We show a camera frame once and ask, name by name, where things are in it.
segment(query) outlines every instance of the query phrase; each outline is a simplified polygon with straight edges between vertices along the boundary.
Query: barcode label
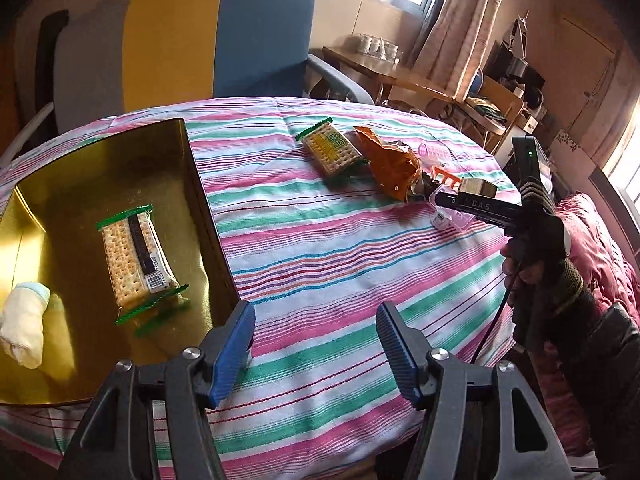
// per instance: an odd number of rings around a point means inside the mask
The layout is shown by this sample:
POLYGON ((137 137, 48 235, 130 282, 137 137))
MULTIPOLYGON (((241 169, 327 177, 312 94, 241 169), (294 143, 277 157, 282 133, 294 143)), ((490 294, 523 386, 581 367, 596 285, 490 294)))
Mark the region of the barcode label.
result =
POLYGON ((160 292, 161 290, 167 290, 169 288, 169 284, 167 283, 167 280, 164 276, 164 269, 161 268, 158 254, 153 252, 150 254, 150 256, 156 272, 147 274, 145 276, 145 281, 146 286, 148 286, 149 288, 149 291, 152 294, 155 294, 156 292, 160 292))

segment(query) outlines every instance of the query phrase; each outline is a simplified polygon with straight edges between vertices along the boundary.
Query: tablecloth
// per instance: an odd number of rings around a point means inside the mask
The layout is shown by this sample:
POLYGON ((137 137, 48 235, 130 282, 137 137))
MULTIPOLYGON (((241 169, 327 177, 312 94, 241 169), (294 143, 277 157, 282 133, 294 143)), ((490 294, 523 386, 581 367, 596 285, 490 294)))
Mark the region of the tablecloth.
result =
MULTIPOLYGON (((324 478, 416 431, 398 393, 374 315, 392 300, 431 344, 469 360, 503 294, 500 229, 475 221, 437 231, 431 207, 383 196, 360 174, 326 183, 294 136, 325 117, 366 124, 413 148, 435 143, 449 171, 518 192, 495 159, 435 120, 388 108, 294 98, 225 98, 106 118, 40 146, 0 173, 0 208, 28 173, 89 142, 167 118, 186 121, 223 249, 256 309, 254 358, 234 393, 209 413, 229 478, 324 478)), ((510 316, 482 354, 513 343, 510 316)), ((82 406, 0 407, 0 434, 57 465, 82 406)), ((174 478, 164 406, 154 406, 161 473, 174 478)))

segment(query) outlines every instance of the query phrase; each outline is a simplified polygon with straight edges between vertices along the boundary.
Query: black jacket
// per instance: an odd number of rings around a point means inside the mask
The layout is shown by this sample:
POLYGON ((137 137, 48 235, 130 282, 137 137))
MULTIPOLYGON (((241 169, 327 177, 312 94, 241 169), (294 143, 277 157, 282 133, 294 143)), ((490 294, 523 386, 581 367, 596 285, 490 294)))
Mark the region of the black jacket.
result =
POLYGON ((619 304, 603 315, 590 292, 550 324, 561 371, 584 409, 607 480, 640 479, 640 333, 619 304))

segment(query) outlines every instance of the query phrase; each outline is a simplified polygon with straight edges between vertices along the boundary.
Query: pink quilt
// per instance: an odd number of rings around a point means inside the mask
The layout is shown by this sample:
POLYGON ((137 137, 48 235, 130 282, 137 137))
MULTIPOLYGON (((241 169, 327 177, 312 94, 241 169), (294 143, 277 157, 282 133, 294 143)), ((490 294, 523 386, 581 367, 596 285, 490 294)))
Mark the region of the pink quilt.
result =
MULTIPOLYGON (((589 285, 600 311, 619 301, 640 326, 638 277, 612 240, 591 199, 585 194, 572 196, 556 206, 556 213, 571 233, 571 261, 589 285)), ((593 449, 586 416, 559 370, 555 348, 548 344, 545 350, 546 355, 532 361, 547 414, 567 455, 584 455, 593 449)))

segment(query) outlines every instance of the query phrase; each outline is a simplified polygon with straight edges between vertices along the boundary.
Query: screw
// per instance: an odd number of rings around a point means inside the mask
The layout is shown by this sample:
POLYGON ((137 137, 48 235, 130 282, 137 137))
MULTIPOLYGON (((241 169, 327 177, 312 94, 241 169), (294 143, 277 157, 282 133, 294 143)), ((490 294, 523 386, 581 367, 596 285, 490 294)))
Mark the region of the screw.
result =
POLYGON ((182 351, 182 357, 185 359, 197 359, 202 352, 197 346, 189 346, 182 351))
POLYGON ((431 357, 436 359, 436 361, 444 361, 449 359, 449 352, 447 352, 444 348, 434 348, 431 350, 431 357))
POLYGON ((498 370, 501 372, 513 372, 515 369, 516 367, 511 361, 502 360, 498 362, 498 370))
POLYGON ((132 366, 133 363, 131 362, 131 359, 121 359, 116 363, 116 371, 120 373, 128 372, 131 370, 132 366))

